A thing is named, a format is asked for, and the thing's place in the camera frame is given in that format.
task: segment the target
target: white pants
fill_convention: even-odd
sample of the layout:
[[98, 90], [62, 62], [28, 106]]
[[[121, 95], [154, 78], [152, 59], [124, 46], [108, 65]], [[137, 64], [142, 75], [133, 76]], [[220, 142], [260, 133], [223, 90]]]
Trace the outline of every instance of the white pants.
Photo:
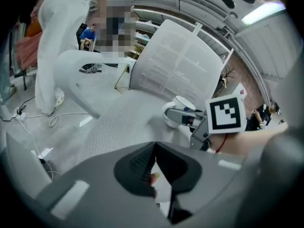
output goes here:
[[38, 20], [42, 36], [38, 47], [38, 72], [36, 76], [36, 107], [44, 114], [54, 111], [55, 81], [53, 65], [58, 56], [78, 49], [76, 32], [86, 18], [90, 0], [44, 0]]

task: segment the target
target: cup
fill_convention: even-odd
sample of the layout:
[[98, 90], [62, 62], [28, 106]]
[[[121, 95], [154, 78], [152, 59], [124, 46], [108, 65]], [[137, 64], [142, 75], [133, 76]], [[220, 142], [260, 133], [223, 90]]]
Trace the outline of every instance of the cup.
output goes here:
[[166, 124], [171, 128], [178, 128], [179, 123], [171, 120], [165, 115], [165, 112], [168, 108], [175, 108], [179, 110], [184, 110], [188, 112], [195, 112], [196, 108], [194, 104], [192, 104], [189, 100], [185, 99], [184, 97], [181, 97], [179, 95], [175, 96], [171, 102], [168, 102], [166, 105], [162, 107], [162, 115], [165, 119]]

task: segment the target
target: orange cloth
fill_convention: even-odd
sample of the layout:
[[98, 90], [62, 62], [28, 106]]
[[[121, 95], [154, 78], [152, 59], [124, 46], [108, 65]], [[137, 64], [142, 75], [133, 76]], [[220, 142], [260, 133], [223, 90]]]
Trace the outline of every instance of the orange cloth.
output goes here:
[[22, 70], [37, 64], [38, 46], [42, 32], [32, 37], [24, 37], [17, 42], [17, 60]]
[[39, 34], [42, 31], [41, 26], [38, 22], [38, 19], [31, 23], [28, 27], [25, 37], [32, 37]]

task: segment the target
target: ceiling vent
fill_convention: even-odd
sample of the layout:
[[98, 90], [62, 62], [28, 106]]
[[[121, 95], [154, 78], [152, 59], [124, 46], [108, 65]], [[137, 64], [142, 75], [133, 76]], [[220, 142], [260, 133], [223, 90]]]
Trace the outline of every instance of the ceiling vent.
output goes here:
[[182, 0], [182, 1], [189, 2], [189, 3], [192, 3], [194, 5], [198, 5], [200, 7], [203, 7], [205, 9], [207, 9], [208, 11], [211, 11], [213, 14], [219, 16], [222, 20], [225, 20], [228, 16], [228, 14], [225, 13], [223, 10], [214, 6], [212, 3], [207, 2], [206, 0]]

